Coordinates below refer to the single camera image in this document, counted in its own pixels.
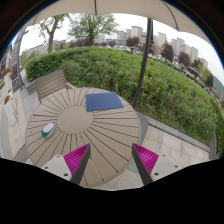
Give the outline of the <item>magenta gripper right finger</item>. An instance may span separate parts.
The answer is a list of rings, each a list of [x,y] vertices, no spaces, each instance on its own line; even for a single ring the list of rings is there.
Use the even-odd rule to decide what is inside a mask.
[[[159,155],[140,146],[132,144],[132,156],[136,163],[143,185],[152,183],[151,172],[158,160]]]

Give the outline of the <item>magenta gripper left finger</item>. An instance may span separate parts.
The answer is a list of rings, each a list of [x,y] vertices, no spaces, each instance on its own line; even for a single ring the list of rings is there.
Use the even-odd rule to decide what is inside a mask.
[[[72,175],[70,179],[72,183],[76,185],[80,184],[90,154],[90,144],[86,144],[64,156],[64,160]]]

